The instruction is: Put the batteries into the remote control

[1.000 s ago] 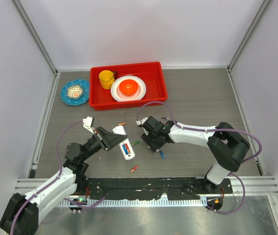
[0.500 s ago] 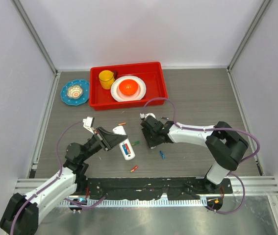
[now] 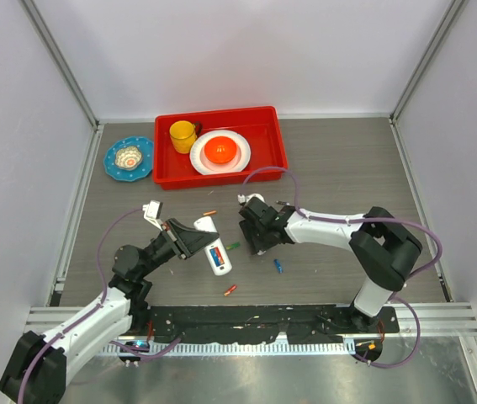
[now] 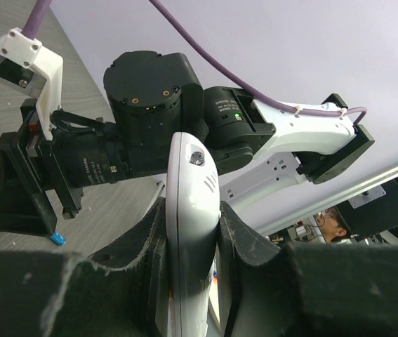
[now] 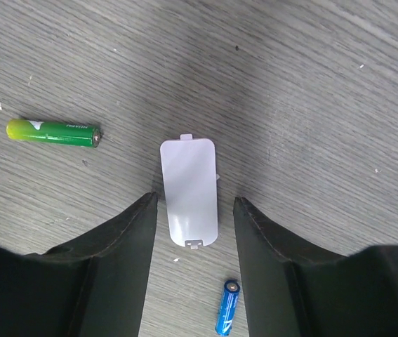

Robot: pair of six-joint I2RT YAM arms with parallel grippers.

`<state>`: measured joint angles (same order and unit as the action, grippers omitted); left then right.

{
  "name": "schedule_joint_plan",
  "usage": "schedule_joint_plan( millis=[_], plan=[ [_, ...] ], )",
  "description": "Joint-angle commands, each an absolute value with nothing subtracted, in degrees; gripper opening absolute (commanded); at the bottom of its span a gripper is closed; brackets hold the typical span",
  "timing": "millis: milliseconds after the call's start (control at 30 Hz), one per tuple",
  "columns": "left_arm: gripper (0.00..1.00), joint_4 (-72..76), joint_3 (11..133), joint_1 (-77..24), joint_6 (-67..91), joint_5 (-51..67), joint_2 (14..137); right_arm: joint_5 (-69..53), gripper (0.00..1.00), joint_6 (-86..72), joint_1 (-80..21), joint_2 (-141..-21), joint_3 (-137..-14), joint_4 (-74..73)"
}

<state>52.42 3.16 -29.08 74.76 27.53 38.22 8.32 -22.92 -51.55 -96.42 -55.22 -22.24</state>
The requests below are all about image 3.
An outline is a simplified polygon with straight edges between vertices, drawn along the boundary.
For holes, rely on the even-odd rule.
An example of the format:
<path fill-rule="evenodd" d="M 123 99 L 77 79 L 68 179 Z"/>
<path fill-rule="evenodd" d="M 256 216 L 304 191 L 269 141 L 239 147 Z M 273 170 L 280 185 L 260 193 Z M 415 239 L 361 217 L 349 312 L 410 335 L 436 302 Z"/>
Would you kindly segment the blue battery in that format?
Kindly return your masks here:
<path fill-rule="evenodd" d="M 213 247 L 209 250 L 209 254 L 212 261 L 214 262 L 214 265 L 219 267 L 221 265 L 219 249 L 217 247 Z"/>
<path fill-rule="evenodd" d="M 281 263 L 277 259 L 274 259 L 273 262 L 278 273 L 281 274 L 284 271 Z"/>

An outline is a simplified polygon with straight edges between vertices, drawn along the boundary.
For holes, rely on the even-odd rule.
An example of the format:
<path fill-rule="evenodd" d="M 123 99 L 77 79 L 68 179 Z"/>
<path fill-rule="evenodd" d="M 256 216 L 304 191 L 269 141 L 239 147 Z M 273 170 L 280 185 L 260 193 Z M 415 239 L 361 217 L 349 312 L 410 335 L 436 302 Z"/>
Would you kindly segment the white air conditioner remote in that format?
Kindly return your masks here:
<path fill-rule="evenodd" d="M 215 223 L 210 216 L 197 219 L 193 226 L 199 231 L 217 232 Z M 204 248 L 204 254 L 215 276 L 226 275 L 232 270 L 231 261 L 220 237 Z"/>

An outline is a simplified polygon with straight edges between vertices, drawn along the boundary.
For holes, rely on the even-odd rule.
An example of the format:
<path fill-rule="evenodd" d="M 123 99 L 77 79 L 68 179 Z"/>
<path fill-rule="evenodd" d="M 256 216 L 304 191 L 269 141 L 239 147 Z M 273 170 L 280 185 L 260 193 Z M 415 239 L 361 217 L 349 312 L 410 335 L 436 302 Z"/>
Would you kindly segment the red battery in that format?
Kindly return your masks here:
<path fill-rule="evenodd" d="M 215 257 L 215 261 L 217 262 L 218 266 L 221 266 L 225 263 L 225 260 L 220 252 L 220 249 L 218 247 L 213 248 L 213 255 Z"/>

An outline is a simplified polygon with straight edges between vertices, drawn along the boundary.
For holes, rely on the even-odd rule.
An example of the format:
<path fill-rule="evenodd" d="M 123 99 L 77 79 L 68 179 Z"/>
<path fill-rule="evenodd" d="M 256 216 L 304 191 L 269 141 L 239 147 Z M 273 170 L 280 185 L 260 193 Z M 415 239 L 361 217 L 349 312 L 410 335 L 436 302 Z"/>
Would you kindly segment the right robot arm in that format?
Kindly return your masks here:
<path fill-rule="evenodd" d="M 422 252 L 421 242 L 385 209 L 361 215 L 329 215 L 285 205 L 276 210 L 260 194 L 238 196 L 240 228 L 252 253 L 283 244 L 313 243 L 354 254 L 366 279 L 354 297 L 348 320 L 368 332 L 390 297 L 402 290 Z"/>

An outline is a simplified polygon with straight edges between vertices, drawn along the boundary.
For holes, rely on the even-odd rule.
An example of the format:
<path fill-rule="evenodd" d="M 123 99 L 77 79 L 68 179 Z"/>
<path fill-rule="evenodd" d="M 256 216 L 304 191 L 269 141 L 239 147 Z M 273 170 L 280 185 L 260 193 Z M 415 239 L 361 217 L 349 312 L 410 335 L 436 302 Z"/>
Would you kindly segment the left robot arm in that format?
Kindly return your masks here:
<path fill-rule="evenodd" d="M 144 248 L 120 247 L 113 276 L 102 293 L 76 315 L 47 332 L 24 333 L 0 379 L 0 391 L 16 403 L 57 403 L 76 373 L 118 336 L 142 334 L 152 284 L 145 277 L 177 257 L 187 259 L 216 242 L 214 227 L 187 227 L 174 218 L 159 222 L 159 234 Z"/>

